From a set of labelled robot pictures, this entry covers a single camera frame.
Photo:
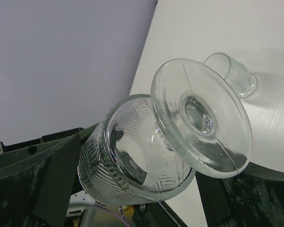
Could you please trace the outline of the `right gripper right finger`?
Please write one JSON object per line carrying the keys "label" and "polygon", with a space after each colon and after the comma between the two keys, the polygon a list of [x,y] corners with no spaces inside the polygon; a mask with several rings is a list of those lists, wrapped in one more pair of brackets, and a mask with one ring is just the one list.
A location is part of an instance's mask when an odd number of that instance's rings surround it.
{"label": "right gripper right finger", "polygon": [[249,163],[239,175],[195,175],[210,227],[284,227],[284,173]]}

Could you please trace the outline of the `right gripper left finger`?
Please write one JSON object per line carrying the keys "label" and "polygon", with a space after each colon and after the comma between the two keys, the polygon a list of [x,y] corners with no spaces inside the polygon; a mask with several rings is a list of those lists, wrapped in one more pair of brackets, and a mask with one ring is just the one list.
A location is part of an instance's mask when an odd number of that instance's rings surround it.
{"label": "right gripper left finger", "polygon": [[93,128],[77,128],[5,146],[0,141],[0,227],[62,227],[82,145]]}

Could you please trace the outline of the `clear wine glass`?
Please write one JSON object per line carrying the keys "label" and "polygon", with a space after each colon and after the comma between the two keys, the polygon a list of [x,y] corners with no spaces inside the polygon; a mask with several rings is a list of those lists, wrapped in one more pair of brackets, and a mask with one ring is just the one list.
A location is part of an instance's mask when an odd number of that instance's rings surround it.
{"label": "clear wine glass", "polygon": [[204,63],[164,63],[151,93],[117,103],[84,143],[78,166],[83,189],[99,203],[124,206],[171,199],[197,172],[238,175],[253,146],[241,99]]}
{"label": "clear wine glass", "polygon": [[240,98],[252,95],[257,88],[257,79],[248,68],[225,53],[210,55],[204,65],[218,73]]}

